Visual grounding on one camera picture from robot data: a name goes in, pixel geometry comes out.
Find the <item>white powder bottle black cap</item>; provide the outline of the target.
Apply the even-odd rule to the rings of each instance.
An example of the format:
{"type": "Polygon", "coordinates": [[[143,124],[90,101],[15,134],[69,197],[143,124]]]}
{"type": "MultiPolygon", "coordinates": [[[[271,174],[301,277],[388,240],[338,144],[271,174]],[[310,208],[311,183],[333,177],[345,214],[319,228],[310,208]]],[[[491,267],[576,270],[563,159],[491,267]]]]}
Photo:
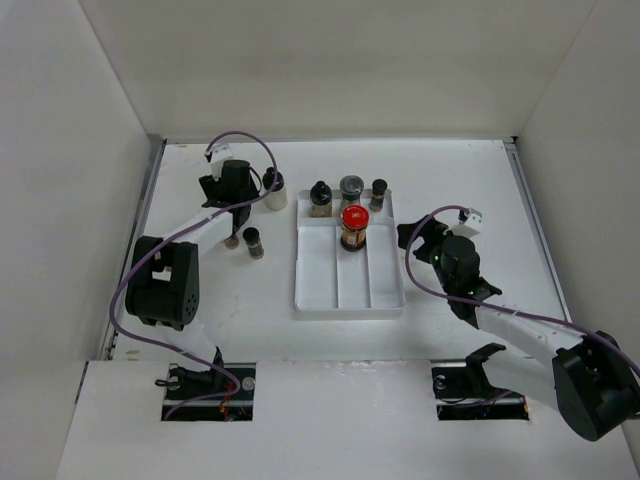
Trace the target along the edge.
{"type": "Polygon", "coordinates": [[[268,167],[262,176],[262,183],[268,195],[264,199],[265,205],[272,211],[281,211],[287,204],[285,179],[280,171],[268,167]]]}

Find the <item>small brown spice jar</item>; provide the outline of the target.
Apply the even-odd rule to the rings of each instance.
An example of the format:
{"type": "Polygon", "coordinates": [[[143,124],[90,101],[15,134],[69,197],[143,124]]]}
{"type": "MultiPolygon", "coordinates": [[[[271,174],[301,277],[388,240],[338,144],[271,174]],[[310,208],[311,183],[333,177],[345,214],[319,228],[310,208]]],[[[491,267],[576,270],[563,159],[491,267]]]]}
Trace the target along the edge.
{"type": "Polygon", "coordinates": [[[259,230],[255,227],[248,227],[243,231],[242,236],[247,245],[250,257],[254,260],[262,259],[264,256],[264,248],[259,230]]]}
{"type": "Polygon", "coordinates": [[[224,244],[228,249],[236,249],[239,246],[239,238],[236,235],[231,235],[224,241],[224,244]]]}

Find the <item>small spice jar black cap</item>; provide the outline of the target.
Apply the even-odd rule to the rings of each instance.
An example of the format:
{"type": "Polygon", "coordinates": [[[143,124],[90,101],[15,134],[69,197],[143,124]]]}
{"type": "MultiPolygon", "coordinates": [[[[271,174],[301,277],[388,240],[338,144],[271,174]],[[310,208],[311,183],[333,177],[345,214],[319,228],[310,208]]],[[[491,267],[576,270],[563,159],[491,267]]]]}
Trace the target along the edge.
{"type": "Polygon", "coordinates": [[[382,210],[387,188],[388,184],[384,179],[379,178],[372,182],[371,200],[369,204],[369,210],[371,212],[377,213],[382,210]]]}

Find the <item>clear-lid grinder white powder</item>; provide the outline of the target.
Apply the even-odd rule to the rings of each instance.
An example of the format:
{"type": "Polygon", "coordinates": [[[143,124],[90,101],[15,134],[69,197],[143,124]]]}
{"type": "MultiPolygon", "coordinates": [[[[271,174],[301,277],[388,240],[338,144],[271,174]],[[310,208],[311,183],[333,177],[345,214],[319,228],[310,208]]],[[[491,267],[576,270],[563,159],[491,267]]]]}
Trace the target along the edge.
{"type": "Polygon", "coordinates": [[[357,175],[346,175],[340,180],[340,194],[342,197],[340,208],[346,209],[350,205],[359,205],[364,181],[357,175]]]}

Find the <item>knob-cap jar tan chunks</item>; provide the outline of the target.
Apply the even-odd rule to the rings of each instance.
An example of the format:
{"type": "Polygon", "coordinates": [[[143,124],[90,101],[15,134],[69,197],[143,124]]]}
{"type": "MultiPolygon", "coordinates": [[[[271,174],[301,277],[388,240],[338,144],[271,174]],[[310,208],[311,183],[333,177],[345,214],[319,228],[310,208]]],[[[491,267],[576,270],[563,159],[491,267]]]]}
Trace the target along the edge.
{"type": "Polygon", "coordinates": [[[309,193],[312,218],[332,216],[332,190],[323,180],[317,181],[309,193]]]}

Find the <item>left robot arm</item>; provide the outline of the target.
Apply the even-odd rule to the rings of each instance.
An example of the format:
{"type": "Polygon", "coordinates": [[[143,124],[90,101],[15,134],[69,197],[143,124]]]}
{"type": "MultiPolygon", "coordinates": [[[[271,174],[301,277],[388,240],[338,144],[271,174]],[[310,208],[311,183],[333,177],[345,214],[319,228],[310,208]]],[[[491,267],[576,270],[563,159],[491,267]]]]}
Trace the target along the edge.
{"type": "Polygon", "coordinates": [[[148,326],[181,332],[196,317],[200,302],[200,258],[223,243],[238,246],[238,231],[250,216],[250,200],[259,197],[255,171],[245,160],[219,163],[219,173],[199,178],[206,201],[183,227],[206,220],[197,230],[172,240],[127,282],[125,309],[148,326]]]}

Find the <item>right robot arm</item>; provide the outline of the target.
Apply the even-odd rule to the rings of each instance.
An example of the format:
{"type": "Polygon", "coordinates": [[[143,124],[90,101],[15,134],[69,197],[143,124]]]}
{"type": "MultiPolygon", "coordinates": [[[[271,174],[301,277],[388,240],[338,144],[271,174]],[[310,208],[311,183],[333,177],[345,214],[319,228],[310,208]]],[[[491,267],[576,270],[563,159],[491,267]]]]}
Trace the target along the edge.
{"type": "Polygon", "coordinates": [[[441,286],[436,295],[453,314],[501,340],[467,357],[466,388],[479,396],[498,388],[534,398],[588,441],[638,419],[638,365],[602,331],[509,306],[480,274],[472,238],[481,231],[481,213],[457,210],[453,226],[428,214],[396,230],[405,258],[433,268],[441,286]]]}

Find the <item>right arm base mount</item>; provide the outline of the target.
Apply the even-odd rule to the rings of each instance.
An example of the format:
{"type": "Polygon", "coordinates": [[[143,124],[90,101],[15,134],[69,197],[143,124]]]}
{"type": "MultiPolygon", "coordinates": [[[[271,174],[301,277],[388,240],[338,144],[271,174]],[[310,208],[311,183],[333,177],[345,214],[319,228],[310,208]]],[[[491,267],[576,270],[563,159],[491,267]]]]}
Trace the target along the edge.
{"type": "Polygon", "coordinates": [[[489,383],[484,364],[504,345],[490,343],[464,359],[431,364],[432,389],[439,421],[529,420],[524,396],[489,383]]]}

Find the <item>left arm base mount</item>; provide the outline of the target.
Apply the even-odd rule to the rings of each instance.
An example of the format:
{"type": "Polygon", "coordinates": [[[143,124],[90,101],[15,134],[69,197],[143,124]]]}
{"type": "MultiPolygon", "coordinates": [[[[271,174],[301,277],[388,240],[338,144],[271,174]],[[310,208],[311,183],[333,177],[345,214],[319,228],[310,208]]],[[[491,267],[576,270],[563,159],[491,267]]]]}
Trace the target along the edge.
{"type": "Polygon", "coordinates": [[[171,364],[164,378],[154,384],[163,390],[161,420],[171,422],[246,422],[253,419],[257,365],[226,364],[240,381],[235,384],[215,370],[194,371],[171,364]]]}

